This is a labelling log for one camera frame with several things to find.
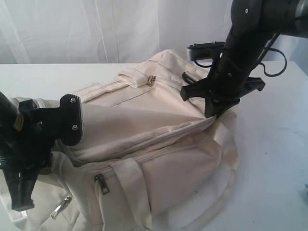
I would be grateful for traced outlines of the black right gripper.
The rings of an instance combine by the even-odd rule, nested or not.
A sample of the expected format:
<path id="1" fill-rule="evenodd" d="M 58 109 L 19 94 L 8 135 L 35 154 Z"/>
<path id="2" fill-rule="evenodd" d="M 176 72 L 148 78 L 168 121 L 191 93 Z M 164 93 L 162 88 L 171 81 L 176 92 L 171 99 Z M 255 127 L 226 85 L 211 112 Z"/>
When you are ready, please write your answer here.
<path id="1" fill-rule="evenodd" d="M 227 110 L 236 106 L 241 97 L 255 91 L 262 91 L 265 82 L 257 77 L 250 77 L 250 71 L 242 70 L 230 60 L 223 51 L 213 63 L 212 60 L 198 61 L 202 65 L 212 65 L 207 77 L 193 80 L 188 72 L 182 78 L 188 83 L 180 90 L 184 101 L 198 97 L 205 99 L 205 116 L 219 118 Z"/>

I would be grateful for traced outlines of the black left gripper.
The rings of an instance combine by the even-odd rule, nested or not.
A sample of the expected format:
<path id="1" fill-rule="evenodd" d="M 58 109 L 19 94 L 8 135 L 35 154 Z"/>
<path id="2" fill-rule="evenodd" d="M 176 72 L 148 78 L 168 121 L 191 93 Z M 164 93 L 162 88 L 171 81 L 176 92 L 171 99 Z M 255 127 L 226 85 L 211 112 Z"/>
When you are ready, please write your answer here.
<path id="1" fill-rule="evenodd" d="M 51 165 L 57 140 L 57 106 L 39 107 L 34 100 L 0 102 L 0 168 L 12 178 L 12 210 L 34 208 L 32 192 L 40 171 Z"/>

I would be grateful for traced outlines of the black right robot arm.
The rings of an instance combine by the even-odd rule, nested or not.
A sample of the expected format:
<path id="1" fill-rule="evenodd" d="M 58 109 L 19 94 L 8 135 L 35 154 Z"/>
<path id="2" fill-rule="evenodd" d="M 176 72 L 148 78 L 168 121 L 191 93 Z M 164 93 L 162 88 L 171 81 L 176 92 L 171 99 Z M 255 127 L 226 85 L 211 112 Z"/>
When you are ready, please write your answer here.
<path id="1" fill-rule="evenodd" d="M 205 100 L 205 116 L 220 116 L 240 99 L 262 91 L 265 82 L 250 77 L 280 35 L 308 36 L 308 3 L 305 0 L 235 0 L 231 5 L 231 28 L 224 42 L 193 44 L 188 59 L 195 64 L 210 59 L 207 77 L 193 81 L 183 74 L 187 86 L 180 90 L 184 101 Z"/>

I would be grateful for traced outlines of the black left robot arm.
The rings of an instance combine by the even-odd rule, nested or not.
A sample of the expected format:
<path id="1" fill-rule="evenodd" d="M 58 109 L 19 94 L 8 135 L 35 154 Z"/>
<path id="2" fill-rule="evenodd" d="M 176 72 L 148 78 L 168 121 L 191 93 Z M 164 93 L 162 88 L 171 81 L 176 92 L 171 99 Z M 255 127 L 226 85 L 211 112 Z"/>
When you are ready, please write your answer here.
<path id="1" fill-rule="evenodd" d="M 45 107 L 32 99 L 14 105 L 0 95 L 0 168 L 14 211 L 34 208 L 32 192 L 38 176 L 51 166 L 55 141 L 65 140 L 70 114 L 79 112 L 78 98 L 69 94 L 59 106 Z"/>

